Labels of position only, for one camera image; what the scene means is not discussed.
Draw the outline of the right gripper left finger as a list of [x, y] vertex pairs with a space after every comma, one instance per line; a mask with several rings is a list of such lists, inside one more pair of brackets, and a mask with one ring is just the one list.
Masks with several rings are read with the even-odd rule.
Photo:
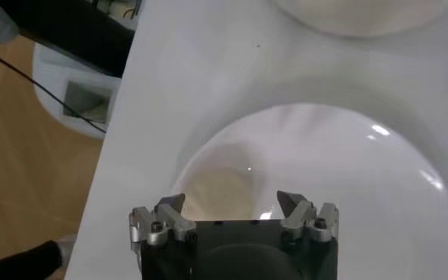
[[177, 241], [188, 242], [196, 234], [196, 223], [181, 215], [185, 194], [163, 197], [150, 211], [137, 207], [129, 213], [129, 238], [132, 246], [144, 242], [150, 246], [160, 246], [167, 242], [169, 232]]

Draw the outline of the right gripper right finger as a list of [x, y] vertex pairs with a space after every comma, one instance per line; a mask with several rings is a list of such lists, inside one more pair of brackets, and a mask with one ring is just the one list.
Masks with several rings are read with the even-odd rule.
[[339, 210], [335, 204], [326, 202], [318, 212], [301, 194], [281, 190], [276, 194], [284, 214], [280, 225], [294, 240], [300, 239], [304, 231], [308, 231], [315, 242], [328, 243], [338, 238]]

